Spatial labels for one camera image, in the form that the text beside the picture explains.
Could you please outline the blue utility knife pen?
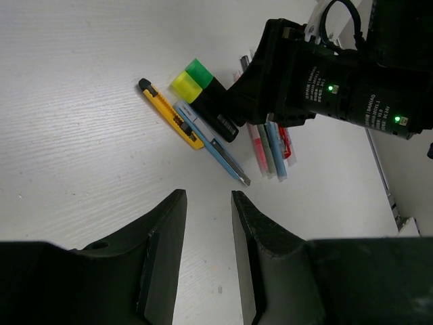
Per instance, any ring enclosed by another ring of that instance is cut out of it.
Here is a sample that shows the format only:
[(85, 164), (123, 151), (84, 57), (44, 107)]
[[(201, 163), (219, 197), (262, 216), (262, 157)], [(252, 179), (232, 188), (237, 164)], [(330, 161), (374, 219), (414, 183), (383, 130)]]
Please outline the blue utility knife pen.
[(175, 111), (184, 118), (187, 125), (194, 131), (198, 138), (204, 143), (204, 147), (218, 161), (218, 163), (232, 176), (245, 186), (250, 186), (250, 178), (245, 174), (240, 164), (233, 155), (224, 147), (220, 139), (214, 134), (211, 128), (201, 119), (189, 104), (179, 100), (174, 104)]

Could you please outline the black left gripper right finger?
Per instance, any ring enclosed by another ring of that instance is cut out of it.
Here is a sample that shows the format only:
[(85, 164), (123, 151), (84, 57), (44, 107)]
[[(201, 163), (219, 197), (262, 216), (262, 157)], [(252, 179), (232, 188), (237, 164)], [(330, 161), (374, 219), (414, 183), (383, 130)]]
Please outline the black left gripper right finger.
[(231, 195), (245, 324), (431, 324), (432, 239), (303, 240)]

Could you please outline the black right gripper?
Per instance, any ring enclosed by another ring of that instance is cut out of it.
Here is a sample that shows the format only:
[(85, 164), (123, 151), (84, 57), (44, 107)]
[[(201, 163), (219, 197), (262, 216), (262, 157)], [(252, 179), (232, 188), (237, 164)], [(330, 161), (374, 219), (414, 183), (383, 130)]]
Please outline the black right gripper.
[(270, 19), (254, 57), (227, 90), (234, 115), (253, 125), (267, 120), (297, 127), (316, 115), (354, 125), (354, 86), (358, 55), (351, 49), (336, 54), (304, 40), (303, 26)]

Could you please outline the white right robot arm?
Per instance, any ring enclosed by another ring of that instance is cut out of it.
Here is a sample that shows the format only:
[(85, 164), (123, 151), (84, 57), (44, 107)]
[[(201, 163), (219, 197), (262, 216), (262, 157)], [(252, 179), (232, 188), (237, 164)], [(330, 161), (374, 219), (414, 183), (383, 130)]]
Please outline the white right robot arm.
[[(432, 128), (432, 2), (374, 1), (367, 34), (351, 1), (354, 49), (270, 19), (245, 73), (229, 88), (252, 124), (301, 126), (318, 114), (409, 139)], [(231, 197), (245, 324), (431, 324), (432, 239), (306, 241)]]

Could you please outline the green cap black highlighter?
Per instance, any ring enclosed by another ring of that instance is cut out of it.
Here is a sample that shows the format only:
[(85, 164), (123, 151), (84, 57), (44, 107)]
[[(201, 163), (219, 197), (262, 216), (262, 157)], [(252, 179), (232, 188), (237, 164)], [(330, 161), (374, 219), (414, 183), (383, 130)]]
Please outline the green cap black highlighter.
[(225, 110), (233, 108), (233, 104), (227, 95), (227, 90), (198, 59), (193, 59), (187, 65), (185, 71), (204, 90), (210, 99)]

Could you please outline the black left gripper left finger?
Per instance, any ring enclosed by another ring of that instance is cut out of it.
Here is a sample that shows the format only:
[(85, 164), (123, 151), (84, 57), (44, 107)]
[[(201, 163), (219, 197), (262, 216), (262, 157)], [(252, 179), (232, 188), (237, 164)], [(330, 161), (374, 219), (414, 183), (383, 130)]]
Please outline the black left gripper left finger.
[(1, 243), (2, 324), (171, 324), (187, 212), (175, 190), (82, 249)]

